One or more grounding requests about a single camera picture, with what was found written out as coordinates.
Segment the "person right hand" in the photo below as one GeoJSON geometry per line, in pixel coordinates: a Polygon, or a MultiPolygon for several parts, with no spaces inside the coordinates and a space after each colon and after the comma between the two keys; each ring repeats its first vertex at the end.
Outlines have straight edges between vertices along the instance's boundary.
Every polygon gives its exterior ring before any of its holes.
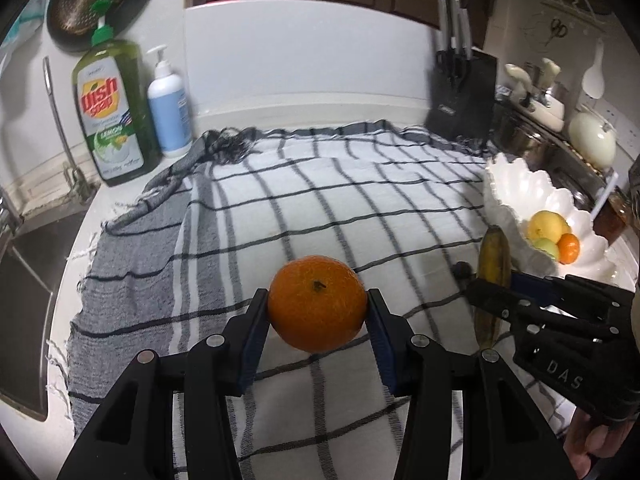
{"type": "Polygon", "coordinates": [[[591,416],[575,408],[566,433],[563,448],[578,479],[587,477],[591,469],[591,457],[611,458],[620,449],[634,420],[626,420],[615,427],[597,425],[591,416]]]}

